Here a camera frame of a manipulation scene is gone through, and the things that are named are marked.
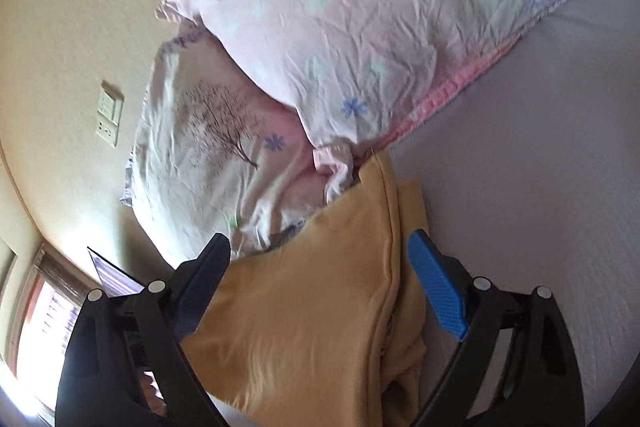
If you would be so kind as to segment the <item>left pink floral pillow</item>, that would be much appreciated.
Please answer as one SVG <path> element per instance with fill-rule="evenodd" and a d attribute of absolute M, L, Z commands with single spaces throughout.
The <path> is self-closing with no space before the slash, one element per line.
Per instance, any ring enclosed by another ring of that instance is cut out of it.
<path fill-rule="evenodd" d="M 315 148 L 294 112 L 260 90 L 205 27 L 157 50 L 128 173 L 129 204 L 171 267 L 229 239 L 271 251 L 352 185 L 348 145 Z"/>

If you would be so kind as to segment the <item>tan long-sleeve shirt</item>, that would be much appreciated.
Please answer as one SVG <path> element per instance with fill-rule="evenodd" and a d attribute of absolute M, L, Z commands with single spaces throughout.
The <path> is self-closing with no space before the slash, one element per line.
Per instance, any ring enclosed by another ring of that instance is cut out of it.
<path fill-rule="evenodd" d="M 182 349 L 203 387 L 262 426 L 407 426 L 425 296 L 408 239 L 422 190 L 385 154 L 294 239 L 230 265 Z"/>

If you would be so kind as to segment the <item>window with frame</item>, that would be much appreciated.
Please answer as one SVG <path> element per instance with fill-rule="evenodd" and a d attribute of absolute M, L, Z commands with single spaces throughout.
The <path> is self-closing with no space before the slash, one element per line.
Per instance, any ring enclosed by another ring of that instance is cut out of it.
<path fill-rule="evenodd" d="M 1 286 L 1 384 L 29 419 L 54 424 L 70 334 L 95 283 L 47 242 L 10 264 Z"/>

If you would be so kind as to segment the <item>white wall socket panel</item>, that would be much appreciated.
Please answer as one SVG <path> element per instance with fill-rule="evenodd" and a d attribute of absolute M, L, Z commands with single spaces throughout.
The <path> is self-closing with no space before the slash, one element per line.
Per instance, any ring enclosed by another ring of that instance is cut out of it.
<path fill-rule="evenodd" d="M 102 81 L 100 86 L 98 108 L 96 109 L 96 127 L 94 132 L 111 147 L 116 147 L 119 136 L 119 125 L 122 119 L 124 96 L 118 89 Z"/>

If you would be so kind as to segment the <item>lilac bed sheet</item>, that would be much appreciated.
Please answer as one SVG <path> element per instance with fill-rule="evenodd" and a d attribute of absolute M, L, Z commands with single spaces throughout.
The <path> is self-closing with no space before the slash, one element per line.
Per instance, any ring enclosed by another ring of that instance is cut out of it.
<path fill-rule="evenodd" d="M 442 253 L 552 291 L 596 417 L 639 353 L 639 0 L 570 0 L 390 157 Z"/>

